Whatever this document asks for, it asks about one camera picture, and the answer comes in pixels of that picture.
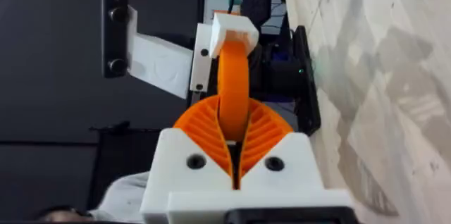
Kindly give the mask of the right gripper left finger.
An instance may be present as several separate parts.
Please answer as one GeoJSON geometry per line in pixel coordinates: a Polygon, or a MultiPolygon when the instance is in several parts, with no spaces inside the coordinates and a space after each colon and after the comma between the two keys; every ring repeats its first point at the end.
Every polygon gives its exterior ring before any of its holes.
{"type": "Polygon", "coordinates": [[[147,223],[221,223],[232,190],[233,162],[212,96],[161,131],[140,213],[147,223]]]}

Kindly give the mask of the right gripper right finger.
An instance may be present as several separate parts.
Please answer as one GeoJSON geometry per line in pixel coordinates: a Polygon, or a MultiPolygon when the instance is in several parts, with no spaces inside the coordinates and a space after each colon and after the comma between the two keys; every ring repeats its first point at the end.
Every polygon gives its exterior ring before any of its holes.
{"type": "Polygon", "coordinates": [[[240,153],[241,190],[324,188],[309,138],[269,106],[251,100],[240,153]]]}

